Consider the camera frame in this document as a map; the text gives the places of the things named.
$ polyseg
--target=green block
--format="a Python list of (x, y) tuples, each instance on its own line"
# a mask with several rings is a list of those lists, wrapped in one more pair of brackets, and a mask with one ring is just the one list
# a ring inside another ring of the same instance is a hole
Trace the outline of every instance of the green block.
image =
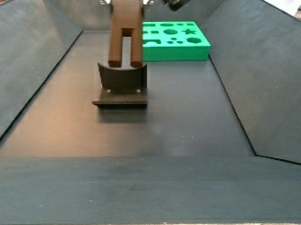
[(193, 21), (143, 22), (143, 60), (207, 60), (210, 44)]

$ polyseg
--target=star-shaped hole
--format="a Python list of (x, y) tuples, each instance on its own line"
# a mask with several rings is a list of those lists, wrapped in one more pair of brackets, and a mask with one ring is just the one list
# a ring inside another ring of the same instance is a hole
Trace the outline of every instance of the star-shaped hole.
[(197, 31), (191, 31), (190, 29), (187, 29), (186, 31), (183, 31), (186, 34), (195, 34)]

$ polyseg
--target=gray floor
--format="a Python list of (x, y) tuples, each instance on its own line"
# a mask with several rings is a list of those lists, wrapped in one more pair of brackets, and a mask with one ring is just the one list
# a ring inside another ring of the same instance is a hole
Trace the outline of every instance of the gray floor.
[(108, 33), (80, 37), (4, 138), (0, 157), (252, 156), (210, 61), (149, 64), (147, 110), (92, 105), (107, 43)]
[(150, 63), (146, 110), (92, 105), (107, 41), (80, 37), (3, 139), (0, 224), (301, 222), (301, 167), (253, 156), (210, 61)]
[(301, 222), (301, 167), (258, 157), (0, 160), (0, 224)]

